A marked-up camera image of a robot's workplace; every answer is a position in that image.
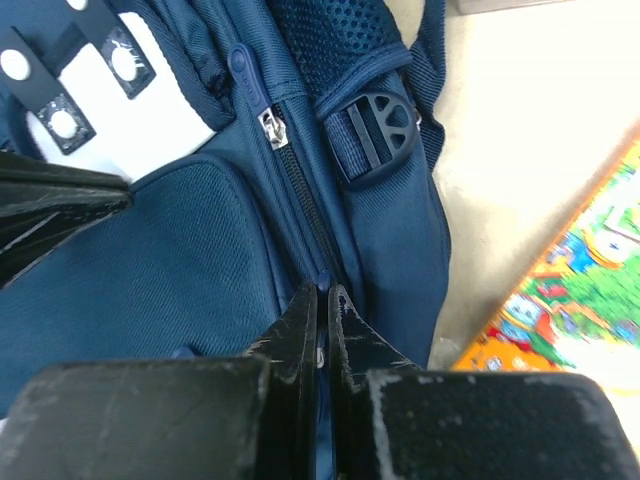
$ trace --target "padded strap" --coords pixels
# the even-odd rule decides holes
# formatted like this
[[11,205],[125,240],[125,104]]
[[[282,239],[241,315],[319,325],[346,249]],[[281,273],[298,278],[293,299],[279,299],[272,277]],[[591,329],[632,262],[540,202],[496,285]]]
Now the padded strap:
[[418,39],[411,47],[413,62],[408,80],[422,116],[420,137],[429,168],[433,170],[444,144],[444,128],[433,118],[446,73],[444,50],[445,0],[426,0]]
[[373,65],[360,65],[356,72],[351,68],[385,48],[402,46],[400,31],[382,0],[267,0],[267,4],[314,102],[326,102],[336,89],[355,93],[359,87],[345,88],[351,87],[351,77],[372,70],[375,78],[385,65],[375,57]]

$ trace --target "mesh pocket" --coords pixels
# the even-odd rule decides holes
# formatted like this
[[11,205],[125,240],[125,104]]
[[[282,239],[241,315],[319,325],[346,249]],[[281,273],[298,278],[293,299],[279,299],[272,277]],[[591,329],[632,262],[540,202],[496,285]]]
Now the mesh pocket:
[[269,7],[314,99],[359,58],[401,41],[382,0],[270,0]]

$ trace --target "front pocket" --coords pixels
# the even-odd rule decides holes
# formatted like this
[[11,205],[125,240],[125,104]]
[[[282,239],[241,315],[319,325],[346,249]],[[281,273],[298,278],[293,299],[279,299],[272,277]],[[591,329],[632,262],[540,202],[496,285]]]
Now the front pocket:
[[205,155],[133,186],[129,211],[0,292],[0,417],[52,363],[243,351],[292,288],[249,189]]

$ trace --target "side strap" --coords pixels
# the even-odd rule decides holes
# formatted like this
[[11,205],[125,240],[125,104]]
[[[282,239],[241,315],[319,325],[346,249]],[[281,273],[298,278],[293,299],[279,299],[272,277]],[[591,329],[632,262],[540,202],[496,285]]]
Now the side strap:
[[433,118],[433,106],[442,92],[446,73],[444,50],[445,0],[426,0],[418,38],[411,47],[413,62],[408,80],[422,116],[420,137],[433,170],[444,145],[444,128]]

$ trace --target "white patch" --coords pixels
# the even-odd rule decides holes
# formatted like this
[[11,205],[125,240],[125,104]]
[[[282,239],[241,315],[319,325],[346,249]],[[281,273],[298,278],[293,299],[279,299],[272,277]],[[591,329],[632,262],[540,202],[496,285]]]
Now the white patch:
[[136,181],[193,153],[215,132],[185,99],[144,20],[136,13],[123,13],[120,18],[156,72],[151,83],[129,100],[95,47],[86,45],[58,80],[96,136],[65,156],[31,112],[27,113],[27,125],[47,162],[114,173]]

